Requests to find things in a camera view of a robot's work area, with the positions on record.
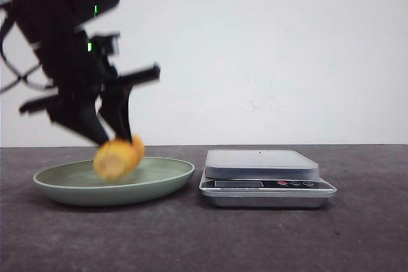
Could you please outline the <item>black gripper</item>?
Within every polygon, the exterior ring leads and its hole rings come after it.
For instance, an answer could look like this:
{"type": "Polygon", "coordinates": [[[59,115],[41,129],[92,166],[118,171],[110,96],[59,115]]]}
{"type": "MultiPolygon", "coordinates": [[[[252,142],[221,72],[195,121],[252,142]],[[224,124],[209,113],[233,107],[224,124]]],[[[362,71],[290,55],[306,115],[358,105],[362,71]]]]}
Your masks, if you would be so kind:
{"type": "Polygon", "coordinates": [[[20,113],[46,111],[50,120],[97,145],[108,141],[102,118],[121,140],[132,142],[129,95],[135,85],[159,79],[160,67],[120,75],[108,58],[115,51],[117,34],[89,38],[71,31],[58,38],[30,35],[38,67],[50,78],[56,94],[25,102],[20,113]]]}

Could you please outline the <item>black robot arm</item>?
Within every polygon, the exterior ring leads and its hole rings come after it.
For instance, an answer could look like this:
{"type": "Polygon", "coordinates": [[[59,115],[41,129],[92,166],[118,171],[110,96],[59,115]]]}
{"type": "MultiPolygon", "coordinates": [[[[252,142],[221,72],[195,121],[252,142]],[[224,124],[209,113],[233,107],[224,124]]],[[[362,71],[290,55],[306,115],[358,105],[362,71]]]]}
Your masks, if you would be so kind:
{"type": "Polygon", "coordinates": [[[108,61],[118,36],[88,37],[83,24],[114,8],[119,0],[8,0],[1,36],[12,26],[33,46],[38,67],[57,93],[28,101],[21,113],[46,111],[63,125],[98,145],[108,141],[102,121],[120,140],[131,141],[129,95],[134,85],[159,78],[160,68],[119,75],[108,61]]]}

